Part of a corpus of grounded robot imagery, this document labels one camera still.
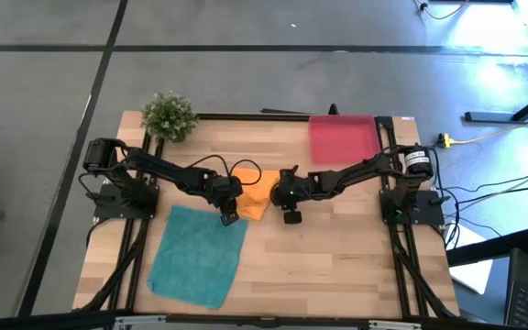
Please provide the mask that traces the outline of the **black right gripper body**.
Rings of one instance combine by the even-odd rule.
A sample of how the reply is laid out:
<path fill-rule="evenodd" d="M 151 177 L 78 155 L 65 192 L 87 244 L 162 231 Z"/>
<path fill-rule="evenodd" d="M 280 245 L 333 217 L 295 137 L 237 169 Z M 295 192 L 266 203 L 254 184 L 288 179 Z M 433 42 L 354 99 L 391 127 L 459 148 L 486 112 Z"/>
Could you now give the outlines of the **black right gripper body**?
<path fill-rule="evenodd" d="M 294 165 L 280 170 L 280 179 L 270 191 L 270 199 L 275 206 L 295 207 L 297 203 L 312 199 L 307 179 L 296 175 L 298 168 Z"/>

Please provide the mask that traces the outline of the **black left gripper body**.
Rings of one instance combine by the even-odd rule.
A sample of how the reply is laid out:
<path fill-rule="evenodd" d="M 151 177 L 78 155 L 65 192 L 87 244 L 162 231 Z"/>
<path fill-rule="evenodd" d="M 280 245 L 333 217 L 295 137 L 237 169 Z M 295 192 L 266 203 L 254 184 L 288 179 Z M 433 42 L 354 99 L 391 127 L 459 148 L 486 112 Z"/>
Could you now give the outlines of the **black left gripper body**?
<path fill-rule="evenodd" d="M 203 176 L 203 198 L 221 212 L 235 212 L 242 184 L 236 176 L 206 173 Z"/>

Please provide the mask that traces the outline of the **orange microfiber towel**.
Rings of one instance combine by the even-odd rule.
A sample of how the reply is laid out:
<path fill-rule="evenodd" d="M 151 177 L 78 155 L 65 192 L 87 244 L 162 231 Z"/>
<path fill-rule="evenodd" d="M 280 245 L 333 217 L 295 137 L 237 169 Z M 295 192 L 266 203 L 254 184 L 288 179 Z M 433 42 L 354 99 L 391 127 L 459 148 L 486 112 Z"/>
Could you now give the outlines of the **orange microfiber towel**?
<path fill-rule="evenodd" d="M 270 205 L 270 191 L 279 181 L 277 170 L 234 169 L 232 174 L 243 183 L 242 194 L 236 198 L 241 219 L 260 221 Z"/>

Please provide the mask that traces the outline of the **teal microfiber towel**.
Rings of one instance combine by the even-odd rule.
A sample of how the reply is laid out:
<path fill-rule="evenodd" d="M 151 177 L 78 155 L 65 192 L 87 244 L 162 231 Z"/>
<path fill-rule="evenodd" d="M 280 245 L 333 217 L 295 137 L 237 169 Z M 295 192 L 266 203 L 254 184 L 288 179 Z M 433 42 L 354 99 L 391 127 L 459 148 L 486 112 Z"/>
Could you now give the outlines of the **teal microfiber towel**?
<path fill-rule="evenodd" d="M 218 214 L 172 207 L 148 288 L 159 297 L 221 308 L 237 273 L 247 229 L 243 219 L 225 226 Z"/>

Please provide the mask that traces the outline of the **pink plastic basket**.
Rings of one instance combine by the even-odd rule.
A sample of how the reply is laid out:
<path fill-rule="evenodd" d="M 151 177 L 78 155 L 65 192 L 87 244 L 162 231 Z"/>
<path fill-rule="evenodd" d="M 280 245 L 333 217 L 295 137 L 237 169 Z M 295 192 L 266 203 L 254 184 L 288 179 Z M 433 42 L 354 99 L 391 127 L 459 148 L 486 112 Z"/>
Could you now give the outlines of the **pink plastic basket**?
<path fill-rule="evenodd" d="M 381 151 L 372 115 L 314 115 L 309 118 L 312 162 L 355 164 Z"/>

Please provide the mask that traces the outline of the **thin black bar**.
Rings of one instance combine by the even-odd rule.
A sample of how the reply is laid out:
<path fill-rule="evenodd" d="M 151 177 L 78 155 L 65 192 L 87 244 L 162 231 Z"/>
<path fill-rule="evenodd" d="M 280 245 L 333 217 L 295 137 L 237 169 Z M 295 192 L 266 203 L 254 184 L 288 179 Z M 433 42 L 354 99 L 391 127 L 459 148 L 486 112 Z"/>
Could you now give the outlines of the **thin black bar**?
<path fill-rule="evenodd" d="M 277 115 L 310 115 L 310 113 L 306 112 L 298 112 L 298 111 L 291 111 L 291 110 L 281 110 L 281 109 L 271 109 L 271 108 L 263 108 L 260 110 L 260 113 L 262 114 L 277 114 Z"/>

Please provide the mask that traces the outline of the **green potted plant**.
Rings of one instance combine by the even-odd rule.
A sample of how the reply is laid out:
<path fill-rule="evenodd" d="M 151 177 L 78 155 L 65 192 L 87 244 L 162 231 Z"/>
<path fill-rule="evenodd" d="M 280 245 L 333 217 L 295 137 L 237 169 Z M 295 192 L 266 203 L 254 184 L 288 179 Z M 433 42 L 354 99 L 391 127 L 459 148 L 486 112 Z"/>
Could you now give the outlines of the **green potted plant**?
<path fill-rule="evenodd" d="M 154 138 L 183 142 L 196 128 L 199 118 L 188 98 L 174 92 L 155 93 L 140 109 L 141 126 Z"/>

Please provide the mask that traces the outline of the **white paper sheet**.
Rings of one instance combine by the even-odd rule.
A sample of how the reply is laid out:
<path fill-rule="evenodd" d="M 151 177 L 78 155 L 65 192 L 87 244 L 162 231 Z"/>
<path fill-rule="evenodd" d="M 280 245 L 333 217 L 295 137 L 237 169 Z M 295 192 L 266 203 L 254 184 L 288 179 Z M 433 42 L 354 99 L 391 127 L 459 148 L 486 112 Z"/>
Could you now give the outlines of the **white paper sheet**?
<path fill-rule="evenodd" d="M 448 229 L 446 233 L 448 244 L 446 250 L 449 251 L 454 248 L 461 248 L 463 246 L 483 242 L 485 238 L 479 234 L 471 231 L 469 228 L 459 225 L 455 234 L 452 236 L 452 229 Z M 485 293 L 490 271 L 492 267 L 492 260 L 478 261 L 476 263 L 451 267 L 450 274 L 453 280 L 468 287 L 473 292 L 480 295 Z"/>

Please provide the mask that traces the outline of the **black desk foot beam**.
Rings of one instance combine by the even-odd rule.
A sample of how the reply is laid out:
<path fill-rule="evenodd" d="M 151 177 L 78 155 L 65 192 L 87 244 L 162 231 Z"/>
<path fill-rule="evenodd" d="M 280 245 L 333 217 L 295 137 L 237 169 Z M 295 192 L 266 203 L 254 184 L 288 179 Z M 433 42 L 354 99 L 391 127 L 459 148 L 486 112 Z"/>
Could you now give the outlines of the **black desk foot beam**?
<path fill-rule="evenodd" d="M 449 267 L 507 256 L 514 248 L 528 252 L 528 229 L 482 242 L 455 247 L 446 252 Z"/>

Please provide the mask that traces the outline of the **black desk leg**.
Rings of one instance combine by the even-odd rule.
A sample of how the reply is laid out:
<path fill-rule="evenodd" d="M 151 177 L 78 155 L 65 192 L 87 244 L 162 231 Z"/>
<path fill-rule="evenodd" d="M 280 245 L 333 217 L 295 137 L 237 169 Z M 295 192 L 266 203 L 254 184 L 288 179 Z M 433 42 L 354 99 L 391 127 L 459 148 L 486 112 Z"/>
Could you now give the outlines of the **black desk leg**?
<path fill-rule="evenodd" d="M 528 104 L 515 113 L 465 112 L 470 123 L 528 124 Z"/>

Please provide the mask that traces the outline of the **black aluminium frame rail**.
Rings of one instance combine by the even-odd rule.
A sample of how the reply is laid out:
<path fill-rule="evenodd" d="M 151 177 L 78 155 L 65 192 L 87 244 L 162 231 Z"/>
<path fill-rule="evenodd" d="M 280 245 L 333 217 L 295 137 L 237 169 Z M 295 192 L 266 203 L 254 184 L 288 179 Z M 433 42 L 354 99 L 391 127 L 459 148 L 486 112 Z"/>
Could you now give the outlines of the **black aluminium frame rail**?
<path fill-rule="evenodd" d="M 383 147 L 392 147 L 400 145 L 395 137 L 394 120 L 387 116 L 378 116 L 375 118 L 375 124 L 380 138 L 386 138 L 388 144 Z M 397 180 L 392 177 L 380 177 L 382 191 L 393 191 L 397 185 Z M 443 202 L 439 196 L 437 204 Z M 452 313 L 445 304 L 439 299 L 435 292 L 429 286 L 427 280 L 421 272 L 421 266 L 418 251 L 415 243 L 413 226 L 414 225 L 385 225 L 390 235 L 390 244 L 395 268 L 397 287 L 399 291 L 401 313 L 404 317 L 412 314 L 409 303 L 409 294 L 407 291 L 406 277 L 410 276 L 414 285 L 417 308 L 420 316 L 429 316 L 434 314 L 438 318 L 454 318 Z M 439 225 L 428 225 L 435 229 L 436 234 L 440 234 Z"/>
<path fill-rule="evenodd" d="M 151 142 L 151 136 L 149 133 L 145 133 L 142 139 L 141 149 L 149 153 L 149 146 Z M 148 185 L 157 185 L 156 180 L 147 177 L 147 174 L 132 170 L 129 175 L 134 178 L 143 178 Z M 81 181 L 86 176 L 84 173 L 78 178 Z M 102 184 L 112 184 L 106 177 L 106 182 Z M 104 306 L 109 310 L 114 310 L 118 304 L 118 295 L 121 290 L 122 281 L 124 275 L 129 268 L 138 269 L 142 250 L 144 249 L 146 236 L 149 227 L 150 219 L 124 219 L 124 218 L 109 218 L 100 219 L 95 217 L 97 222 L 93 225 L 93 228 L 97 228 L 109 220 L 123 219 L 125 221 L 124 231 L 119 246 L 115 269 L 103 284 L 101 289 L 93 296 L 93 298 L 80 309 L 82 311 L 100 311 Z"/>
<path fill-rule="evenodd" d="M 235 121 L 294 121 L 308 122 L 310 115 L 303 114 L 231 114 L 231 113 L 199 113 L 200 120 L 235 120 Z"/>

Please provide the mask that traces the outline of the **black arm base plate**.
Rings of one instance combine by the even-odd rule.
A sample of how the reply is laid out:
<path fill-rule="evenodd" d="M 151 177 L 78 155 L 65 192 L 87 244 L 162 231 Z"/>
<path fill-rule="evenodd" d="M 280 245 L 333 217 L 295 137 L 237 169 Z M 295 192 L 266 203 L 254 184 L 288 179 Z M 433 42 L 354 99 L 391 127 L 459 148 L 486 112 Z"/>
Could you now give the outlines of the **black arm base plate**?
<path fill-rule="evenodd" d="M 159 194 L 157 185 L 145 186 L 141 195 L 126 196 L 114 184 L 104 184 L 100 192 L 94 194 L 93 215 L 100 219 L 150 219 L 156 213 Z"/>
<path fill-rule="evenodd" d="M 387 225 L 433 225 L 444 223 L 441 205 L 436 203 L 439 195 L 433 191 L 419 191 L 409 205 L 398 206 L 391 190 L 379 192 L 380 210 Z"/>

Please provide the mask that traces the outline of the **black frame bar silver brackets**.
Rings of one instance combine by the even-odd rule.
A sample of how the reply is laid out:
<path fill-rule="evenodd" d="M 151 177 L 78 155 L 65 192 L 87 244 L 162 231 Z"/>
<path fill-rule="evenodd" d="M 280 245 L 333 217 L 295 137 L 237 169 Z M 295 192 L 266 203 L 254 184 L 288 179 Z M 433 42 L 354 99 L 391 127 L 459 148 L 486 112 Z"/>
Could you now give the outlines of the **black frame bar silver brackets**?
<path fill-rule="evenodd" d="M 462 318 L 410 316 L 402 319 L 311 318 L 276 316 L 223 316 L 146 314 L 128 310 L 76 311 L 0 318 L 0 330 L 93 330 L 114 325 L 142 324 L 249 325 L 271 329 L 281 326 L 355 327 L 360 330 L 528 330 L 525 325 L 473 323 Z"/>

